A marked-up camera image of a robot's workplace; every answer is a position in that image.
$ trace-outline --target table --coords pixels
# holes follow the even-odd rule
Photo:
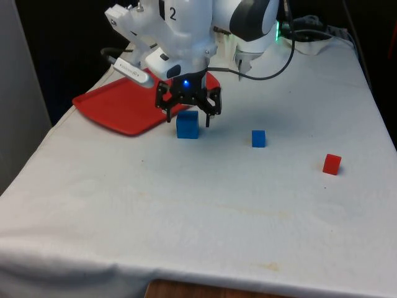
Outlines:
[[[288,55],[274,44],[250,74]],[[178,140],[175,120],[129,138],[61,119],[0,198],[0,293],[143,297],[168,279],[397,297],[397,154],[350,46],[297,53],[266,82],[215,75],[223,113],[199,140]],[[339,176],[321,172],[328,153]]]
[[[174,281],[153,281],[149,284],[145,298],[286,298],[269,294],[186,284]]]

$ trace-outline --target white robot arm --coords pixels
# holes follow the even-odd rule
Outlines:
[[[197,105],[209,118],[221,113],[220,88],[208,91],[205,76],[216,54],[214,27],[241,39],[249,52],[264,52],[263,39],[275,24],[279,0],[140,0],[137,6],[119,5],[108,9],[112,27],[135,44],[131,61],[120,58],[115,69],[136,83],[150,88],[153,80],[140,69],[144,61],[160,80],[172,79],[172,86],[160,82],[156,106],[167,112],[176,104]],[[149,36],[158,44],[150,49],[142,38]],[[170,101],[163,95],[171,92]],[[208,98],[215,102],[210,104]]]

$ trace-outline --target gray wall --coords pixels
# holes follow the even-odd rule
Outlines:
[[[50,129],[19,16],[0,0],[0,194]]]

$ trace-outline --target black background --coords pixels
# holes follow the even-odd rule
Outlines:
[[[373,95],[397,145],[397,45],[388,59],[397,1],[346,1],[364,50]],[[132,2],[16,1],[53,124],[71,106],[72,98],[91,88],[109,67],[100,56],[101,48],[127,46],[128,42],[110,27],[104,12],[116,3],[127,6]],[[327,24],[351,31],[341,0],[290,0],[290,4],[294,17],[314,14]]]

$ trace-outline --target blue cube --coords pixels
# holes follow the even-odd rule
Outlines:
[[[266,147],[266,132],[264,130],[252,131],[252,147],[254,148]]]
[[[199,138],[199,112],[182,111],[176,119],[176,132],[178,138]]]

